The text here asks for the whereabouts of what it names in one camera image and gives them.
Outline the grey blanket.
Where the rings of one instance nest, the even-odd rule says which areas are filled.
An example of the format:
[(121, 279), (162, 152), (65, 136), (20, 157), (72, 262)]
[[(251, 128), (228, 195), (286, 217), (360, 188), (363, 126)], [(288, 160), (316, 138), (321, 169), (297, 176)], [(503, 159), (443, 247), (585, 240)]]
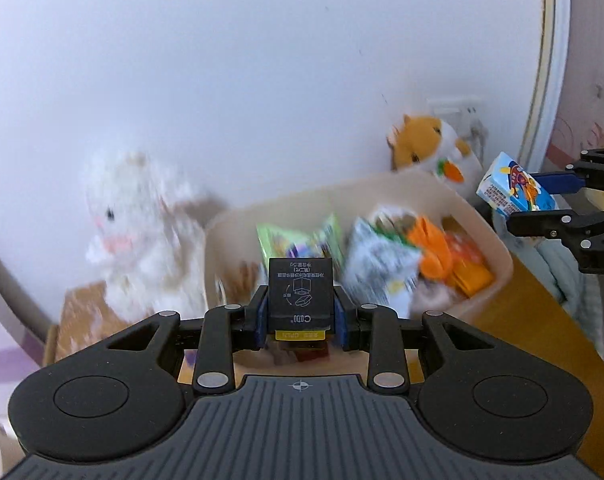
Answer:
[(494, 230), (505, 246), (537, 278), (558, 304), (579, 325), (597, 353), (604, 356), (602, 292), (598, 278), (583, 274), (560, 240), (531, 240), (507, 231), (506, 219), (492, 213)]

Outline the white wall socket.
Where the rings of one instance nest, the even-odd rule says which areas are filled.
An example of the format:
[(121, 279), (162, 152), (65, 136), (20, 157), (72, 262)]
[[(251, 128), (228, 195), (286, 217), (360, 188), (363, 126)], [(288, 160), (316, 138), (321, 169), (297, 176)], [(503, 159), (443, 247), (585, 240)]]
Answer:
[(469, 136), (474, 122), (480, 118), (484, 101), (478, 96), (449, 96), (427, 100), (428, 111), (450, 124), (459, 136)]

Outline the green snack packet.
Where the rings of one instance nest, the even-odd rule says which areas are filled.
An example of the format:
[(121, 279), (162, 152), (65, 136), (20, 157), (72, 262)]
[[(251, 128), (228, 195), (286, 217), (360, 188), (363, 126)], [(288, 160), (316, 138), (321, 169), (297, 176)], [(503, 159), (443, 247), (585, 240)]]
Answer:
[(342, 229), (335, 214), (328, 216), (314, 232), (284, 229), (270, 223), (256, 226), (265, 264), (271, 258), (331, 258), (334, 273), (344, 263)]

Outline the white fluffy plush toy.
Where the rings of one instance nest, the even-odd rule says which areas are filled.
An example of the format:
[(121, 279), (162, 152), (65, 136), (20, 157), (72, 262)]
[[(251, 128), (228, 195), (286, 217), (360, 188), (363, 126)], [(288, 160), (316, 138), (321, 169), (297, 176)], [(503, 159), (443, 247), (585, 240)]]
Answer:
[(86, 200), (96, 226), (86, 259), (100, 269), (114, 314), (133, 324), (162, 311), (206, 313), (204, 229), (194, 217), (204, 188), (134, 152), (95, 159)]

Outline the orange white hamster plush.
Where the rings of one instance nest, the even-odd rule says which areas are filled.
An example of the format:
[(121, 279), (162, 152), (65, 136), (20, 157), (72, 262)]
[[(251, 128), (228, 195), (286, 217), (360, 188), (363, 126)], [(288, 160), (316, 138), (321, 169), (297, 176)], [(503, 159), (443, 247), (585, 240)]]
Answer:
[(470, 144), (433, 116), (403, 116), (387, 136), (394, 171), (416, 169), (432, 174), (469, 200), (476, 194), (482, 166)]

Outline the grey white snack packet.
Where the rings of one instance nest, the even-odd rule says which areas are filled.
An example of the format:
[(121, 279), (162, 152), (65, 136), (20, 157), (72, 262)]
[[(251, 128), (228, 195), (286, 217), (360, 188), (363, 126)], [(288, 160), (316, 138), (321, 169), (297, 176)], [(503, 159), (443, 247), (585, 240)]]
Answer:
[(410, 317), (421, 251), (407, 231), (417, 217), (398, 206), (379, 206), (367, 218), (357, 217), (346, 248), (340, 283), (357, 304), (379, 304)]

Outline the blue cartoon tissue pack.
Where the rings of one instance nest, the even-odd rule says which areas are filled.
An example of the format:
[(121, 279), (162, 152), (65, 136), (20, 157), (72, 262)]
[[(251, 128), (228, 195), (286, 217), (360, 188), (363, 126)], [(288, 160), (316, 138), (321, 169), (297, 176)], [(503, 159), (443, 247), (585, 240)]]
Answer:
[(504, 152), (488, 167), (478, 185), (477, 196), (505, 218), (516, 212), (557, 208), (554, 196)]

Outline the black small box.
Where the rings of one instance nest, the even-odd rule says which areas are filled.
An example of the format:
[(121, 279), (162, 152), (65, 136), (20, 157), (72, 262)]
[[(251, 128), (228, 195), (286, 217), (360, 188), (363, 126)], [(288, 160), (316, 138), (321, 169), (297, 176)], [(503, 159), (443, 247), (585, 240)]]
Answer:
[(334, 324), (331, 258), (271, 258), (267, 324), (277, 341), (323, 341)]

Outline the beige plastic storage bin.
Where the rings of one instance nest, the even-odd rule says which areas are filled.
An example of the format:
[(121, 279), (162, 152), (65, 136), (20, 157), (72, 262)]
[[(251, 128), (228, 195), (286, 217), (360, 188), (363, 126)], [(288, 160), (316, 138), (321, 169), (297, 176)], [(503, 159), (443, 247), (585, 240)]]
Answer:
[(510, 280), (512, 260), (480, 214), (421, 170), (389, 172), (224, 212), (206, 229), (206, 303), (241, 282), (240, 266), (329, 258), (356, 302), (400, 318), (476, 316)]

